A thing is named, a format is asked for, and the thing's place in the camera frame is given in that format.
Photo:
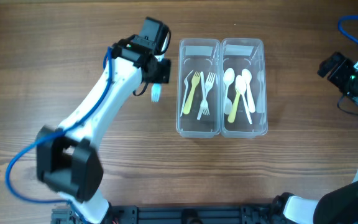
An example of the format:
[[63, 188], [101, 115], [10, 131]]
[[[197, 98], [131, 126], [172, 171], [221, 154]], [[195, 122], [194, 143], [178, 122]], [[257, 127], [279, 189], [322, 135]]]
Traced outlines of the light blue plastic fork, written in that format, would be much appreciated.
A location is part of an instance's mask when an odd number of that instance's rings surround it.
[[154, 83], [151, 90], [151, 102], [158, 103], [162, 91], [162, 85], [159, 83]]

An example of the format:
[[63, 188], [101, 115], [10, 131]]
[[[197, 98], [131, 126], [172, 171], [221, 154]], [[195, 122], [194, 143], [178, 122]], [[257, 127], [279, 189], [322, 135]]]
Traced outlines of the yellow plastic fork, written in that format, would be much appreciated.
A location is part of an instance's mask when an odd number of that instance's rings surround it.
[[193, 77], [191, 79], [191, 90], [190, 90], [190, 93], [188, 95], [188, 98], [187, 98], [185, 106], [184, 106], [184, 110], [183, 110], [184, 114], [190, 113], [194, 94], [195, 94], [195, 89], [198, 86], [200, 79], [201, 79], [201, 72], [195, 72], [195, 74], [193, 75]]

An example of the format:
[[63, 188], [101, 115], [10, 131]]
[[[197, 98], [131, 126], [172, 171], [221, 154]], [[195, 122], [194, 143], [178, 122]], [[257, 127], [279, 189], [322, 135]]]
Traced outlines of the white fork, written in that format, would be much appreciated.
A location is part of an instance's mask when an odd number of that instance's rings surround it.
[[209, 72], [206, 80], [204, 81], [204, 92], [203, 92], [203, 99], [200, 104], [199, 113], [197, 116], [197, 120], [201, 119], [202, 115], [209, 116], [209, 106], [207, 101], [207, 96], [209, 91], [212, 89], [214, 85], [214, 79], [216, 77], [215, 73]]
[[183, 101], [182, 101], [182, 106], [181, 106], [181, 113], [180, 116], [183, 116], [183, 111], [184, 111], [184, 107], [185, 107], [185, 101], [186, 101], [186, 96], [187, 96], [187, 91], [188, 91], [188, 77], [193, 73], [194, 70], [192, 70], [184, 79], [184, 84], [185, 84], [185, 92], [183, 94]]

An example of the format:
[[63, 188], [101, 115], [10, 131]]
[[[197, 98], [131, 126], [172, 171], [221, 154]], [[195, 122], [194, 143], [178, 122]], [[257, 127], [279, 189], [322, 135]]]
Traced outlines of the white fork crossing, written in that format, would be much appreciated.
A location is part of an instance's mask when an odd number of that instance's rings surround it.
[[201, 119], [202, 115], [209, 116], [209, 107], [208, 107], [208, 101], [207, 101], [207, 95], [208, 95], [208, 91], [209, 91], [208, 90], [209, 83], [207, 80], [204, 79], [203, 72], [201, 72], [201, 81], [202, 81], [201, 88], [202, 88], [203, 99], [200, 104], [198, 119]]

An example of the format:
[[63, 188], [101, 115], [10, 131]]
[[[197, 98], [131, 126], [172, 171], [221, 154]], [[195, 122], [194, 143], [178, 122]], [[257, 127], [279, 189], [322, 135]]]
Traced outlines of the clear white spoon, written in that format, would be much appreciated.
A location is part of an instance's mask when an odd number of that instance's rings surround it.
[[235, 73], [233, 68], [228, 68], [224, 72], [223, 82], [225, 88], [225, 99], [224, 99], [224, 114], [229, 114], [232, 110], [232, 101], [228, 98], [228, 91], [230, 85], [234, 82]]

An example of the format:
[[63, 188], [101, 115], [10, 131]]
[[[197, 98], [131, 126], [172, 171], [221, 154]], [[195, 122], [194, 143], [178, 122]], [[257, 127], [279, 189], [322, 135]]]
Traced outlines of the yellow plastic spoon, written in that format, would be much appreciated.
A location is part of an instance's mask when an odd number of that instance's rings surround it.
[[235, 121], [240, 95], [241, 95], [241, 94], [239, 93], [239, 91], [236, 90], [235, 99], [234, 99], [233, 104], [232, 104], [232, 110], [231, 110], [231, 112], [229, 113], [229, 116], [228, 116], [228, 118], [227, 118], [227, 121], [228, 121], [229, 123], [233, 123], [233, 122]]

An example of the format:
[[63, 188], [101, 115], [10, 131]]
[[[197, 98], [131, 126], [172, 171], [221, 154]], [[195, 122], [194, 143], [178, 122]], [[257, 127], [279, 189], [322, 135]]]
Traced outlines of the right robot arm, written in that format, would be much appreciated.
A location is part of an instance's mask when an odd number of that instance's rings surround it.
[[[326, 78], [358, 109], [358, 62], [354, 63], [339, 52], [324, 60], [318, 75]], [[346, 186], [310, 200], [289, 193], [275, 199], [275, 208], [293, 223], [358, 223], [358, 148], [352, 145], [355, 129], [338, 129], [345, 119], [334, 115], [325, 121], [323, 138], [312, 145], [295, 146], [296, 155], [290, 158], [290, 173], [310, 171], [314, 176], [323, 175], [327, 180], [331, 173], [342, 174], [353, 168], [354, 178]]]

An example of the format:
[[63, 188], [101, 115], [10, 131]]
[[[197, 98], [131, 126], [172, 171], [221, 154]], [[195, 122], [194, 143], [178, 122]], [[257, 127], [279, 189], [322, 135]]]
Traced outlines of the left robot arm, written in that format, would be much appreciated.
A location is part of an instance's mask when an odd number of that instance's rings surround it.
[[117, 223], [99, 185], [101, 140], [117, 112], [139, 86], [168, 83], [171, 61], [163, 56], [172, 32], [146, 17], [142, 30], [109, 46], [103, 74], [57, 129], [44, 126], [36, 140], [37, 178], [59, 193], [83, 223]]

